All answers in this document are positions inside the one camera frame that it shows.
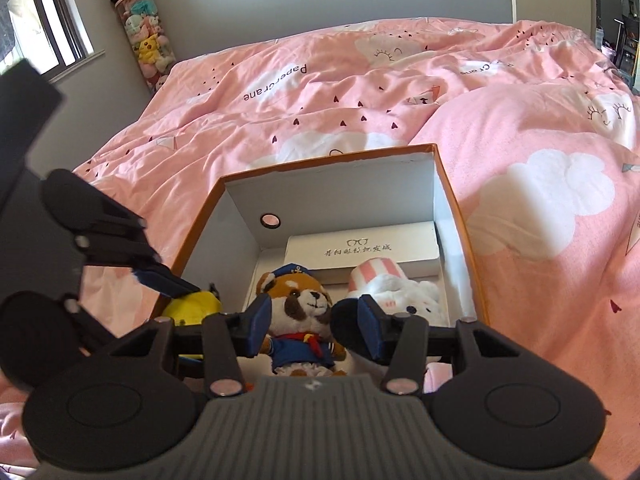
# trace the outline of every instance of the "box hole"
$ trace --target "box hole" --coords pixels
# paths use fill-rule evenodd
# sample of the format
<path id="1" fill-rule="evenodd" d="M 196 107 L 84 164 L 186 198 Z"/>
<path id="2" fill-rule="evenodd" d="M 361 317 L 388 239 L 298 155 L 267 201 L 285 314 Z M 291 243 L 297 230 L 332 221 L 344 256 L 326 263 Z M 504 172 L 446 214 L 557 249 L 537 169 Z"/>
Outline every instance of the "box hole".
<path id="1" fill-rule="evenodd" d="M 277 229 L 280 227 L 280 219 L 273 213 L 265 213 L 260 217 L 260 223 L 267 229 Z"/>

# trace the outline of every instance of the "pink comforter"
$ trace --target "pink comforter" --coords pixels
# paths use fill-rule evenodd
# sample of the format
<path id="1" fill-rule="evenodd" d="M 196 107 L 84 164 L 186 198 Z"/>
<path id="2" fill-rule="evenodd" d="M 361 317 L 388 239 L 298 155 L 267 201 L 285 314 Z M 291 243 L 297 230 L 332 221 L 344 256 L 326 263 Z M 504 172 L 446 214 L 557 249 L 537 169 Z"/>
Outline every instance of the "pink comforter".
<path id="1" fill-rule="evenodd" d="M 146 217 L 170 265 L 223 174 L 436 142 L 492 324 L 597 391 L 593 460 L 624 478 L 640 464 L 638 104 L 571 28 L 369 22 L 180 63 L 77 173 Z M 87 272 L 84 304 L 116 333 L 154 299 L 127 271 Z"/>

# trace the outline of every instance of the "yellow plush toy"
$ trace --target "yellow plush toy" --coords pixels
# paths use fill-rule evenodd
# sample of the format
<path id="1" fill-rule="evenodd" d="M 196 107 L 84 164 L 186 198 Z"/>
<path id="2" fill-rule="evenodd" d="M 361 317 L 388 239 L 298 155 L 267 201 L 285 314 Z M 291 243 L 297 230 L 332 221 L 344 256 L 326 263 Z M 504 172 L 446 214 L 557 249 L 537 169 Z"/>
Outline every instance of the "yellow plush toy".
<path id="1" fill-rule="evenodd" d="M 158 45 L 158 35 L 154 34 L 140 42 L 138 49 L 138 59 L 143 63 L 153 65 L 156 61 L 162 59 L 160 54 L 160 46 Z"/>
<path id="2" fill-rule="evenodd" d="M 178 300 L 172 300 L 162 313 L 174 320 L 176 326 L 200 325 L 210 314 L 222 312 L 220 300 L 213 294 L 201 290 Z M 202 359 L 202 355 L 184 355 L 191 359 Z"/>

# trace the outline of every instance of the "red scarf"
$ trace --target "red scarf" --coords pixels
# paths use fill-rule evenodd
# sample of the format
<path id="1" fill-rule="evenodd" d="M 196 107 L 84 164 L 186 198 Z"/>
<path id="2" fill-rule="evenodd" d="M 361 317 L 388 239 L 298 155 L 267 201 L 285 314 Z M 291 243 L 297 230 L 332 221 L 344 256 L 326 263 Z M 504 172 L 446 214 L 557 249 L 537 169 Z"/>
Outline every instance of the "red scarf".
<path id="1" fill-rule="evenodd" d="M 293 339 L 295 341 L 302 341 L 307 343 L 311 347 L 311 351 L 316 357 L 322 357 L 322 348 L 320 346 L 320 340 L 316 334 L 309 332 L 298 332 L 295 334 L 279 335 L 276 339 Z"/>

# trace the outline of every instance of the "striped hat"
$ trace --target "striped hat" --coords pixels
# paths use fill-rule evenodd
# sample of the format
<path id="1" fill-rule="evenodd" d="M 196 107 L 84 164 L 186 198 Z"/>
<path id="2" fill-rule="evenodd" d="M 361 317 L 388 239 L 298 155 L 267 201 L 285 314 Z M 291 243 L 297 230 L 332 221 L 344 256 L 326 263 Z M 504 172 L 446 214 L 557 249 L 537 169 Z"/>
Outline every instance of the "striped hat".
<path id="1" fill-rule="evenodd" d="M 405 273 L 391 258 L 372 258 L 351 271 L 349 292 L 360 290 L 380 274 L 391 274 L 406 279 Z"/>

